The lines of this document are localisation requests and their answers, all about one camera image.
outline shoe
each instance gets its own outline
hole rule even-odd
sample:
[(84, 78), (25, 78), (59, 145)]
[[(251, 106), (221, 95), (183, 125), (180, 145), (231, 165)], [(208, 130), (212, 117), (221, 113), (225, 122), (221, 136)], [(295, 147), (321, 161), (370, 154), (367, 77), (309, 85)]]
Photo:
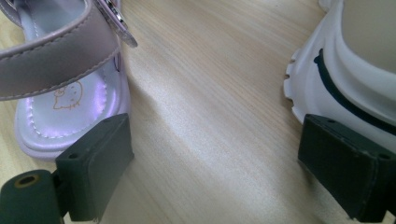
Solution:
[(15, 134), (27, 155), (53, 161), (102, 119), (130, 112), (115, 33), (133, 47), (136, 42), (115, 6), (109, 0), (0, 0), (26, 38), (0, 52), (0, 100), (20, 99)]
[(306, 114), (338, 120), (396, 152), (396, 74), (346, 44), (343, 0), (320, 2), (330, 9), (286, 71), (284, 94), (293, 101), (293, 114), (300, 122)]

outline white shoe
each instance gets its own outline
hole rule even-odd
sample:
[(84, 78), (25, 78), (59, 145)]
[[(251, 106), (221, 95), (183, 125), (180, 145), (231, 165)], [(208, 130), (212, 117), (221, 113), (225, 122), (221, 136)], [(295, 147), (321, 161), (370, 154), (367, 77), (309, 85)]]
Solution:
[(293, 114), (300, 122), (306, 114), (335, 119), (396, 152), (396, 74), (348, 47), (342, 35), (343, 0), (320, 2), (330, 9), (286, 72), (284, 93), (294, 103)]

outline tabletop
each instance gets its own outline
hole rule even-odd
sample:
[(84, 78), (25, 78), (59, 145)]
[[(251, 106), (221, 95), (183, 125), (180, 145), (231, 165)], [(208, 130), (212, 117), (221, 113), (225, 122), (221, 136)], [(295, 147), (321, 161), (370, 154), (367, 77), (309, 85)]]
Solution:
[[(282, 91), (325, 15), (316, 0), (124, 0), (122, 13), (139, 44), (122, 48), (135, 158), (102, 223), (356, 223), (298, 162)], [(0, 49), (23, 42), (4, 15), (0, 30)], [(15, 107), (0, 103), (1, 185), (55, 169), (19, 149)]]

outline black clamp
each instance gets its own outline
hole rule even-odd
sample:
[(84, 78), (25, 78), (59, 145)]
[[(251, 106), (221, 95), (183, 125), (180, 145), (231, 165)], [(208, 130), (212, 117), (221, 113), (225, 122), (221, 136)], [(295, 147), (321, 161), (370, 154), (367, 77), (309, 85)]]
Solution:
[(56, 158), (57, 170), (17, 175), (2, 187), (0, 223), (63, 223), (102, 217), (134, 157), (127, 114), (102, 120)]
[(299, 160), (351, 218), (396, 215), (396, 155), (345, 125), (306, 115)]

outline black trim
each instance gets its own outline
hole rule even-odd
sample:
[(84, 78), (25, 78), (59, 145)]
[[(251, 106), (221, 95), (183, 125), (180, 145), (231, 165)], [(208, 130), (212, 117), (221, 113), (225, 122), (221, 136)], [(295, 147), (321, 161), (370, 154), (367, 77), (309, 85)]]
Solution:
[(315, 58), (314, 62), (318, 65), (318, 70), (320, 73), (320, 78), (323, 82), (323, 85), (326, 87), (326, 90), (329, 94), (336, 100), (341, 106), (347, 109), (349, 112), (354, 114), (356, 117), (370, 123), (371, 125), (393, 135), (396, 135), (396, 127), (386, 123), (382, 119), (378, 119), (364, 110), (358, 108), (354, 104), (352, 104), (344, 95), (341, 93), (337, 87), (332, 82), (332, 78), (330, 77), (329, 71), (326, 68), (326, 64), (323, 59), (323, 49), (319, 51), (319, 56)]

